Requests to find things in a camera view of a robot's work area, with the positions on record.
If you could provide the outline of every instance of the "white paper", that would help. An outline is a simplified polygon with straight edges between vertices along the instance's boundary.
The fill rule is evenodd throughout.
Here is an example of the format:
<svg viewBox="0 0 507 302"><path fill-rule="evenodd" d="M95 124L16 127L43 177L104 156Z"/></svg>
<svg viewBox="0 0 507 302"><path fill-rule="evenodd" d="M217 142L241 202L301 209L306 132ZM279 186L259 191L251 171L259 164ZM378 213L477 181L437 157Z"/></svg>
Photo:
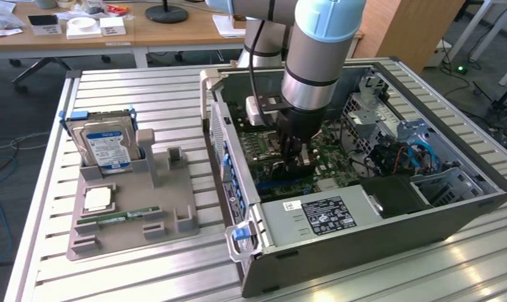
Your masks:
<svg viewBox="0 0 507 302"><path fill-rule="evenodd" d="M213 21L219 30L221 36L225 38L242 38L246 35L246 30L238 30L234 28L230 16L213 15Z"/></svg>
<svg viewBox="0 0 507 302"><path fill-rule="evenodd" d="M15 35L18 33L22 33L20 28L16 28L14 30L0 30L0 36L11 36L11 35Z"/></svg>

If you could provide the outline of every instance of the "wooden cabinet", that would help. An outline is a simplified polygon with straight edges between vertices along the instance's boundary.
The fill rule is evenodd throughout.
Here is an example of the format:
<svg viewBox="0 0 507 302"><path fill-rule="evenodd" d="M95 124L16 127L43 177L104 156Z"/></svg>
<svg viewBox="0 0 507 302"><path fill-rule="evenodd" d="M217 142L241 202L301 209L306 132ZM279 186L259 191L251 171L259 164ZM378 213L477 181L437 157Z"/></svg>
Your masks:
<svg viewBox="0 0 507 302"><path fill-rule="evenodd" d="M369 0L355 58L398 57L422 72L465 0Z"/></svg>

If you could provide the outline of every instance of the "hard drive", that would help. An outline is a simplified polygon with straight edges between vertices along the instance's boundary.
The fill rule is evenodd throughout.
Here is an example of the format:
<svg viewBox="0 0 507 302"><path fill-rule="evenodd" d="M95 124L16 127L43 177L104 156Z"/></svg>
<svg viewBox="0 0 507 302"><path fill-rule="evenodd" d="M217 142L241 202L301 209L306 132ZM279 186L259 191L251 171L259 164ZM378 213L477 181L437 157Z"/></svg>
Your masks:
<svg viewBox="0 0 507 302"><path fill-rule="evenodd" d="M103 174L131 170L131 161L142 158L134 109L98 113L74 111L62 123L86 166L98 165Z"/></svg>

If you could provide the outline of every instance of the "slotted metal worktable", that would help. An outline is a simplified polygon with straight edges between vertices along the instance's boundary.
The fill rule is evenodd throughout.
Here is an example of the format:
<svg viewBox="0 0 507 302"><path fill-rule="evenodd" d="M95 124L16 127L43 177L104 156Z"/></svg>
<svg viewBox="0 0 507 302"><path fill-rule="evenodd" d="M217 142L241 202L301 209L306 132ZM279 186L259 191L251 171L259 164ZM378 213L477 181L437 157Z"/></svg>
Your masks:
<svg viewBox="0 0 507 302"><path fill-rule="evenodd" d="M507 178L507 151L403 64L377 60ZM139 127L155 129L155 151L174 145L186 149L202 231L175 242L68 261L80 155L56 123L6 301L243 301L201 126L199 73L223 66L87 71L66 80L59 110L107 111L133 104ZM398 97L390 102L406 118L415 116ZM485 298L507 301L507 203L446 241L247 301Z"/></svg>

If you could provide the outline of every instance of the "power supply label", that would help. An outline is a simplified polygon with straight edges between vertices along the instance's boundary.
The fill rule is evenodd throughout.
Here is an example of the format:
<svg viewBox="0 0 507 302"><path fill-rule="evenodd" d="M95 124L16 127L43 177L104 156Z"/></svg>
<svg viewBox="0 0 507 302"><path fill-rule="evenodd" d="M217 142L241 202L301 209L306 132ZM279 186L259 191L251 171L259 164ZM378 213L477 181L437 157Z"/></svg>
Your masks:
<svg viewBox="0 0 507 302"><path fill-rule="evenodd" d="M311 228L317 235L357 226L346 203L339 196L302 204Z"/></svg>

